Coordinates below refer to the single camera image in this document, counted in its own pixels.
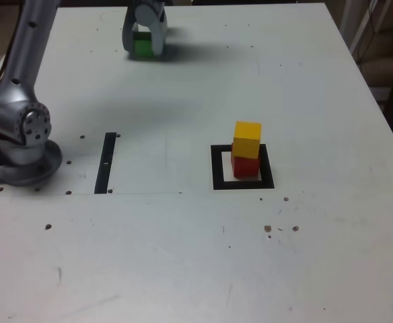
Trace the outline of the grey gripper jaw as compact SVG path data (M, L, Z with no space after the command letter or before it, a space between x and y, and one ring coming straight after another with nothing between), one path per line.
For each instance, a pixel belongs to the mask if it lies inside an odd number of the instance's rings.
M139 56L160 56L168 29L165 1L137 1L134 52Z
M124 24L122 28L122 45L123 48L128 53L134 53L133 32L134 32L134 25L136 23L134 10L135 10L135 1L131 1L127 6L127 12L125 15Z

